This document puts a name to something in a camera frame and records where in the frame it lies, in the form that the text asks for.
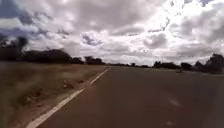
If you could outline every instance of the asphalt road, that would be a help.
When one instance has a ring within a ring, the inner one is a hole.
[[[113,67],[38,128],[224,128],[223,79]]]

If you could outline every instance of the roadside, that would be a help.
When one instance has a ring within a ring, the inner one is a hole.
[[[107,66],[0,63],[0,127],[24,128]]]

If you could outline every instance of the gray cloud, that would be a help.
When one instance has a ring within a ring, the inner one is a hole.
[[[149,49],[166,47],[167,39],[164,33],[152,35],[143,41],[144,45]]]
[[[224,6],[218,0],[13,1],[24,17],[13,14],[19,24],[10,29],[36,33],[27,49],[63,48],[72,56],[138,64],[224,52]]]

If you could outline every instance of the white road line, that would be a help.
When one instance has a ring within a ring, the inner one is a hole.
[[[102,72],[99,76],[97,76],[95,79],[93,79],[90,84],[93,84],[96,82],[102,75],[104,75],[110,68],[106,69],[104,72]]]
[[[97,76],[93,81],[90,82],[90,84],[93,84],[96,80],[98,80],[103,74],[105,74],[109,70],[106,69],[104,72],[102,72],[99,76]],[[69,101],[71,101],[73,98],[78,96],[81,92],[83,92],[85,89],[78,90],[75,93],[73,93],[68,98],[61,101],[57,106],[52,108],[50,111],[48,111],[46,114],[43,114],[42,116],[38,117],[34,121],[30,122],[26,128],[37,128],[40,124],[42,124],[44,121],[46,121],[48,118],[50,118],[55,112],[57,112],[59,109],[61,109],[64,105],[66,105]]]

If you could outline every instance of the cloudy sky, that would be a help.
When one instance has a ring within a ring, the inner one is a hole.
[[[204,61],[224,54],[224,0],[0,0],[0,33],[106,62]]]

